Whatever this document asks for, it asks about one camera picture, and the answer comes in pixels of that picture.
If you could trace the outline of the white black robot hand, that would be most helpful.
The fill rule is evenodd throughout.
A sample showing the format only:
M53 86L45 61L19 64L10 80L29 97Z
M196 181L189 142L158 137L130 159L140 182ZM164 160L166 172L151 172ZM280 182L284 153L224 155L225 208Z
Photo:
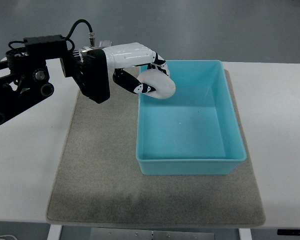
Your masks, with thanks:
M150 69L170 77L167 62L157 52L138 42L106 48L84 47L79 52L74 79L84 96L100 104L110 98L110 71L113 72L114 83L139 95L143 94L144 85L137 77Z

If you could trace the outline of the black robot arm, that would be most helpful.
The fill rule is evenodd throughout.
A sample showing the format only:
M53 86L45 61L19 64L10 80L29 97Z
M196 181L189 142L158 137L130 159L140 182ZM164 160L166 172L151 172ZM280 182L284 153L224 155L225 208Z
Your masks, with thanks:
M21 47L14 48L13 41L8 43L6 60L0 61L0 70L9 70L9 74L0 77L0 125L49 98L54 86L49 82L50 75L47 60L59 59L65 77L72 77L80 88L84 84L76 71L82 65L75 53L75 43L71 36L80 24L87 25L89 40L93 45L95 36L92 26L85 19L77 20L67 36L47 35L25 37Z

